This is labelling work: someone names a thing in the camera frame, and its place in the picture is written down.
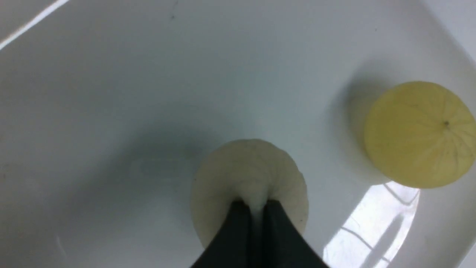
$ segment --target white dough ball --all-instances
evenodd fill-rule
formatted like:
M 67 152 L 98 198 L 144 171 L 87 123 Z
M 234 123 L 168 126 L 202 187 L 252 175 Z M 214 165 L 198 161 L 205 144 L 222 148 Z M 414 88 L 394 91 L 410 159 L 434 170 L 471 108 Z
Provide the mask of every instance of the white dough ball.
M 195 230 L 207 247 L 225 221 L 230 204 L 243 200 L 259 218 L 267 200 L 281 202 L 299 233 L 306 228 L 306 182 L 293 159 L 273 144 L 236 140 L 212 152 L 201 164 L 192 187 Z

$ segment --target white sink basin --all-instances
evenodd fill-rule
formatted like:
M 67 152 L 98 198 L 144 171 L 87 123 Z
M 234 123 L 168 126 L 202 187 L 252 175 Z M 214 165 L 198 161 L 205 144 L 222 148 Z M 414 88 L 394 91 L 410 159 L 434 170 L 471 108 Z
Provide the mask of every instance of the white sink basin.
M 0 267 L 190 266 L 193 173 L 239 138 L 294 158 L 332 268 L 456 268 L 471 247 L 476 167 L 377 184 L 349 127 L 350 95 L 411 80 L 476 114 L 471 59 L 422 3 L 60 1 L 0 45 Z

